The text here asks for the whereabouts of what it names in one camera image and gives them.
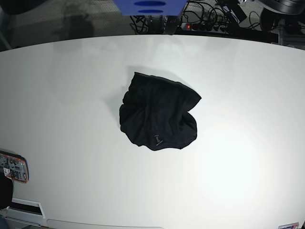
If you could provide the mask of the black T-shirt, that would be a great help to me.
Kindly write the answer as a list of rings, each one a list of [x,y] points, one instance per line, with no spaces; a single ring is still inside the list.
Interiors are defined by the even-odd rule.
[[[152,151],[183,149],[197,139],[189,111],[200,100],[180,82],[135,72],[119,109],[120,130],[133,144]]]

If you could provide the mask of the black remote control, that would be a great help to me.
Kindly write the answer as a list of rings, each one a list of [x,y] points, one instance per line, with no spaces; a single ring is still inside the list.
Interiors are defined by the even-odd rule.
[[[167,16],[163,33],[165,35],[174,35],[179,25],[180,18],[178,16]]]

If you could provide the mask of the white power strip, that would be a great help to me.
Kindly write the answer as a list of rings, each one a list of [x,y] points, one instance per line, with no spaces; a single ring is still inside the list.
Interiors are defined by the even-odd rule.
[[[213,33],[226,33],[225,25],[212,25],[209,23],[192,23],[183,22],[180,26],[182,31],[194,31],[194,32],[213,32]]]

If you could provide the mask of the blue plastic box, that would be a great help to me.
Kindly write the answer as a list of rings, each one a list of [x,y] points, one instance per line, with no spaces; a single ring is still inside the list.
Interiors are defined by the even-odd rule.
[[[187,0],[114,0],[123,16],[178,16]]]

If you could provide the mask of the orange clear screw box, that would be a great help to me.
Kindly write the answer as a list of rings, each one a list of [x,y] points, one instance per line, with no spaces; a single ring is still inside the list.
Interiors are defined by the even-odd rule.
[[[14,181],[26,184],[29,181],[28,163],[20,155],[0,151],[0,171]]]

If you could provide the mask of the white flat tray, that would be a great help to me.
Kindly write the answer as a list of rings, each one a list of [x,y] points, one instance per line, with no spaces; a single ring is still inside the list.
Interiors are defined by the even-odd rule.
[[[13,198],[6,211],[6,219],[13,222],[42,226],[45,214],[40,202]]]

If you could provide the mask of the black chair edge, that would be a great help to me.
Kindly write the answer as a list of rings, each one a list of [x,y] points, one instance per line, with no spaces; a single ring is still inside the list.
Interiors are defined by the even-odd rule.
[[[13,198],[13,182],[11,179],[0,174],[0,209],[10,206]]]

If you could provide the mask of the small printed card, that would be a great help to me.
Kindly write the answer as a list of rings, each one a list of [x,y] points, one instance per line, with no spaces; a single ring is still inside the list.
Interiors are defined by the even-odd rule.
[[[278,229],[298,229],[298,227],[299,227],[299,223],[297,222],[297,223],[279,226]]]

